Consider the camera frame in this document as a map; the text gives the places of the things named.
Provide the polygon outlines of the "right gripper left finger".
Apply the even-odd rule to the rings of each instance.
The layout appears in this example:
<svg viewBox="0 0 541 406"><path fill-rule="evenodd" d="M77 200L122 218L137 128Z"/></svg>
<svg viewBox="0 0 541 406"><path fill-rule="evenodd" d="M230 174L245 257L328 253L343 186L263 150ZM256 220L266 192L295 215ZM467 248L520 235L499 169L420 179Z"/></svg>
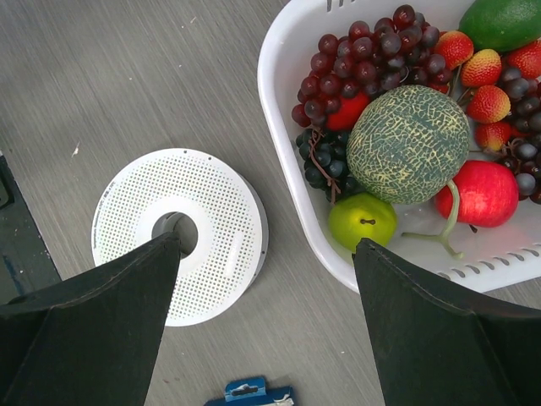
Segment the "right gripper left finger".
<svg viewBox="0 0 541 406"><path fill-rule="evenodd" d="M180 262L164 233L1 308L4 405L142 405Z"/></svg>

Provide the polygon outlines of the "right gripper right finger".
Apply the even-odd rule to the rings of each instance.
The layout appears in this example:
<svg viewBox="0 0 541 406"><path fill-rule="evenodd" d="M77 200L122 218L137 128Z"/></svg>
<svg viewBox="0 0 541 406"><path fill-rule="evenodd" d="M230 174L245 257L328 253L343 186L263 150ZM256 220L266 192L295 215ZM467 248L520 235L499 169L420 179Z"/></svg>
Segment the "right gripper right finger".
<svg viewBox="0 0 541 406"><path fill-rule="evenodd" d="M387 405L538 405L540 311L477 293L370 239L353 256Z"/></svg>

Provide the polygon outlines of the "white perforated cable spool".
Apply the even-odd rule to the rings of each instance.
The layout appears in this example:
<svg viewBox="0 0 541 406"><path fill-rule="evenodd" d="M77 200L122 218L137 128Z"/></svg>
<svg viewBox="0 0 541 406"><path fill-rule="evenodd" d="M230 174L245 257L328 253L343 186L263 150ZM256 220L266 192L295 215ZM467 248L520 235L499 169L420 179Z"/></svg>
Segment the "white perforated cable spool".
<svg viewBox="0 0 541 406"><path fill-rule="evenodd" d="M262 201L218 158L171 148L123 168L99 199L91 229L100 266L158 235L181 236L167 326L192 326L229 309L264 264L269 243Z"/></svg>

